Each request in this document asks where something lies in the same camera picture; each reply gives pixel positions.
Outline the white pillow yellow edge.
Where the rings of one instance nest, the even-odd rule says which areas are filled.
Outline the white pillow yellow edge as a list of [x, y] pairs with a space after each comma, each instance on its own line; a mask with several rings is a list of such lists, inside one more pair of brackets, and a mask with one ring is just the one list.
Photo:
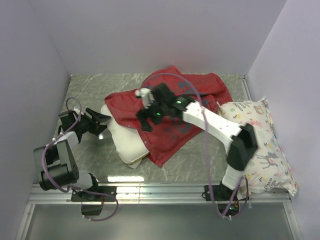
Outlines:
[[119, 157], [130, 168], [136, 169], [143, 158], [150, 153], [138, 131], [118, 124], [106, 104], [101, 107], [100, 113], [111, 117], [106, 125]]

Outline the red pillowcase grey print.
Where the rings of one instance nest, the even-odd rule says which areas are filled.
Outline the red pillowcase grey print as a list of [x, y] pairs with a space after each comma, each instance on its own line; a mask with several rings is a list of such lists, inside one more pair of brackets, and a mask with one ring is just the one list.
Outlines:
[[134, 90], [115, 92], [104, 99], [119, 125], [138, 131], [148, 158], [158, 167], [202, 131], [183, 121], [182, 110], [187, 105], [179, 97], [195, 100], [199, 95], [203, 106], [214, 113], [220, 105], [233, 100], [227, 86], [214, 73], [182, 74], [172, 65], [152, 73], [141, 86], [161, 89], [163, 85], [167, 85], [165, 93], [150, 110], [143, 109]]

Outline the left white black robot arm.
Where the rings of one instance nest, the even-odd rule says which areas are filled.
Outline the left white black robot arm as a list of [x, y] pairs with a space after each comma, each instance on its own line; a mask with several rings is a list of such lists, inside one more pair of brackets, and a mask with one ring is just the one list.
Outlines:
[[86, 108], [84, 113], [76, 109], [64, 111], [59, 119], [57, 138], [33, 150], [39, 186], [44, 191], [65, 187], [82, 189], [85, 198], [96, 201], [101, 195], [97, 178], [92, 173], [79, 171], [72, 148], [81, 142], [85, 133], [101, 134], [112, 117]]

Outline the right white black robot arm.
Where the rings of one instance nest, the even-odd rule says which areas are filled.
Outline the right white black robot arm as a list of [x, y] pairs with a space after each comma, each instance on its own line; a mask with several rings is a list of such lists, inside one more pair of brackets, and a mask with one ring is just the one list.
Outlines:
[[224, 144], [227, 169], [221, 181], [220, 194], [226, 200], [233, 199], [238, 194], [237, 185], [245, 168], [258, 150], [253, 126], [227, 120], [186, 94], [175, 95], [164, 83], [152, 89], [138, 89], [135, 96], [143, 105], [136, 113], [143, 131], [153, 130], [148, 121], [158, 125], [168, 116], [192, 124]]

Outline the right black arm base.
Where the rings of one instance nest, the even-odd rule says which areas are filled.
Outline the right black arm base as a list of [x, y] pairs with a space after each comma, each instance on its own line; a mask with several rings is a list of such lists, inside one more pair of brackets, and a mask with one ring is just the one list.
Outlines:
[[214, 201], [226, 202], [226, 203], [218, 203], [217, 208], [221, 215], [224, 213], [225, 209], [227, 209], [225, 216], [228, 218], [237, 216], [241, 211], [240, 202], [246, 204], [250, 199], [248, 192], [246, 193], [245, 197], [237, 197], [237, 192], [236, 192], [236, 194], [233, 196], [231, 204], [229, 205], [229, 201], [233, 194], [233, 191], [222, 184], [212, 185], [211, 187], [213, 191]]

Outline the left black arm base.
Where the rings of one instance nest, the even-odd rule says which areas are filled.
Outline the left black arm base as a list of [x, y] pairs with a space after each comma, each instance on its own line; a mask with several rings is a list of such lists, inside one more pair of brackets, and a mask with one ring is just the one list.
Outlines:
[[[117, 187], [108, 185], [99, 186], [97, 194], [73, 190], [70, 202], [81, 204], [80, 209], [82, 216], [93, 222], [101, 222], [110, 219], [116, 214], [119, 208], [119, 202], [117, 200]], [[104, 205], [106, 203], [115, 203], [115, 209], [113, 212], [109, 216], [101, 219], [93, 218], [102, 214]]]

